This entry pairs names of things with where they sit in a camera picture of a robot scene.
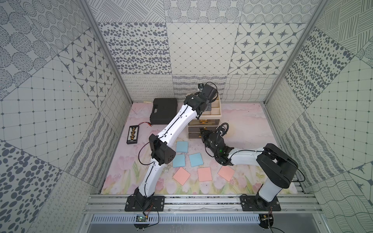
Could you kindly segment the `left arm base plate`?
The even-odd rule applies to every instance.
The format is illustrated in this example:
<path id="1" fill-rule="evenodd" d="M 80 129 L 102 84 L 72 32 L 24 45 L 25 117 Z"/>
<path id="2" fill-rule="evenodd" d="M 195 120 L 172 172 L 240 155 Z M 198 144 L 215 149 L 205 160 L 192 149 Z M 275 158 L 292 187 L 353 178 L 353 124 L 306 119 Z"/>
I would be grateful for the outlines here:
<path id="1" fill-rule="evenodd" d="M 125 212 L 163 212 L 164 204 L 165 196 L 130 196 L 126 201 Z"/>

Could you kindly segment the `beige desk organizer cabinet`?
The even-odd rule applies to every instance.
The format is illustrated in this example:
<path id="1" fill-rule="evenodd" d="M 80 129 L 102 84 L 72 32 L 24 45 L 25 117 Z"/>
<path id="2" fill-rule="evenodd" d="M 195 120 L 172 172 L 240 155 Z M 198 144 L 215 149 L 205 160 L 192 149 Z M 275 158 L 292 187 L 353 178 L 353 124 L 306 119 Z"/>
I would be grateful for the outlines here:
<path id="1" fill-rule="evenodd" d="M 207 109 L 199 117 L 199 119 L 219 119 L 221 120 L 221 101 L 220 96 L 211 104 L 208 105 Z"/>

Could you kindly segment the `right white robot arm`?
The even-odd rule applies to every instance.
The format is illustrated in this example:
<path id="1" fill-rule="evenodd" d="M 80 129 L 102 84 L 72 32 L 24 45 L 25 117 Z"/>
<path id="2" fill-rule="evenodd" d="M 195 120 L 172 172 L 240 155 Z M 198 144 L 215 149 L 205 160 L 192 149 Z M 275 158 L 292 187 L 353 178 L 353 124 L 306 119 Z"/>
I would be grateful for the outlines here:
<path id="1" fill-rule="evenodd" d="M 267 180 L 255 196 L 255 203 L 261 208 L 270 206 L 282 189 L 290 186 L 298 164 L 275 144 L 268 143 L 256 150 L 235 149 L 225 144 L 226 130 L 201 129 L 202 142 L 213 153 L 214 159 L 222 166 L 251 165 L 259 166 Z"/>

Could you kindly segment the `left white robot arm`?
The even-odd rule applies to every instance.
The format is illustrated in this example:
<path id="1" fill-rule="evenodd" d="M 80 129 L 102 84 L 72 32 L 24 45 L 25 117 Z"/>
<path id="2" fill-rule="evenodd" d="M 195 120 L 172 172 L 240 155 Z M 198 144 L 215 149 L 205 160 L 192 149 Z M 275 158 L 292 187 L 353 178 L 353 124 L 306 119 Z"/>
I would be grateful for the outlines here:
<path id="1" fill-rule="evenodd" d="M 158 135 L 150 135 L 151 161 L 149 169 L 141 185 L 134 192 L 136 202 L 143 208 L 150 205 L 151 196 L 155 193 L 156 183 L 164 169 L 176 156 L 172 149 L 184 128 L 193 120 L 198 119 L 207 109 L 209 103 L 214 102 L 218 94 L 212 96 L 201 92 L 188 95 L 180 111 L 172 121 Z"/>

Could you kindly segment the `grey transparent drawer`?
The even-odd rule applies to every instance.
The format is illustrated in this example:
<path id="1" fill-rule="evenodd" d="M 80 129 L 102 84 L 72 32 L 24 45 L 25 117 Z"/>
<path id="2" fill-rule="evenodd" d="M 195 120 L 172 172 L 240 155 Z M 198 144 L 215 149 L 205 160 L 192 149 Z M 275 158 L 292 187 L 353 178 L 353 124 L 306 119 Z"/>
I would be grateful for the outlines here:
<path id="1" fill-rule="evenodd" d="M 220 123 L 219 119 L 193 119 L 189 126 L 217 126 Z"/>

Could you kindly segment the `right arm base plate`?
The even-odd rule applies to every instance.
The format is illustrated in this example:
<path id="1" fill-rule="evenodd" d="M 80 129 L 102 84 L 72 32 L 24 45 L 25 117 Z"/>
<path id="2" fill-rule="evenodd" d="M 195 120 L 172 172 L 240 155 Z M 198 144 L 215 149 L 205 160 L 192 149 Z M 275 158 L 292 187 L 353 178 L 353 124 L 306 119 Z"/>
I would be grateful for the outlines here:
<path id="1" fill-rule="evenodd" d="M 267 202 L 262 199 L 259 195 L 246 195 L 240 196 L 240 204 L 244 212 L 270 212 L 270 211 L 281 211 L 281 206 L 277 196 L 271 201 Z"/>

